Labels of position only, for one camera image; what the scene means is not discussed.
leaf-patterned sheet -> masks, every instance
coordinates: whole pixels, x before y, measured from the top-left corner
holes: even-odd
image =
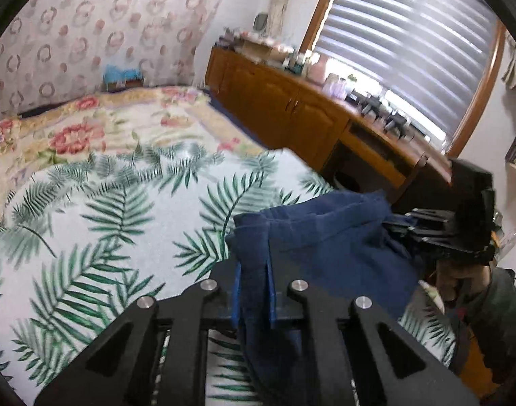
[[[292,152],[262,151],[193,89],[152,92],[77,101],[86,108],[65,106],[73,113],[62,121],[47,113],[55,123],[14,121],[6,141],[25,129],[49,149],[26,160],[26,138],[0,149],[0,168],[29,173],[0,206],[0,370],[27,404],[140,295],[178,295],[226,259],[234,215],[331,190]],[[108,138],[109,127],[124,131]],[[94,135],[105,141],[93,147]],[[449,363],[453,333],[432,304],[411,305],[401,324]],[[207,404],[259,403],[237,341],[211,332],[208,351]]]

striped zebra blind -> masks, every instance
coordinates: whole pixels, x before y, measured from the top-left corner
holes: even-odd
[[[374,78],[451,138],[496,25],[483,0],[333,0],[315,51]]]

pink patterned curtain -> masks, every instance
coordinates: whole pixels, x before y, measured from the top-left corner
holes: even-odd
[[[0,38],[0,119],[95,91],[106,64],[190,84],[221,0],[30,0]]]

human hand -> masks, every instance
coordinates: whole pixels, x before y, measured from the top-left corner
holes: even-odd
[[[445,301],[457,298],[456,287],[460,279],[470,280],[467,296],[481,293],[491,283],[491,270],[488,266],[459,266],[450,261],[439,261],[436,265],[436,287]]]

silver screw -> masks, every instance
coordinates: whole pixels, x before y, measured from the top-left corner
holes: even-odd
[[[154,298],[152,296],[142,296],[138,299],[138,307],[141,309],[147,309],[152,307],[154,304]]]
[[[295,281],[292,281],[291,287],[296,292],[304,292],[309,288],[309,283],[303,279],[296,279]]]
[[[210,292],[217,288],[217,282],[214,279],[206,279],[199,284],[203,290]]]
[[[360,309],[366,310],[373,306],[373,301],[371,301],[371,298],[367,298],[367,296],[360,296],[356,299],[356,305]]]

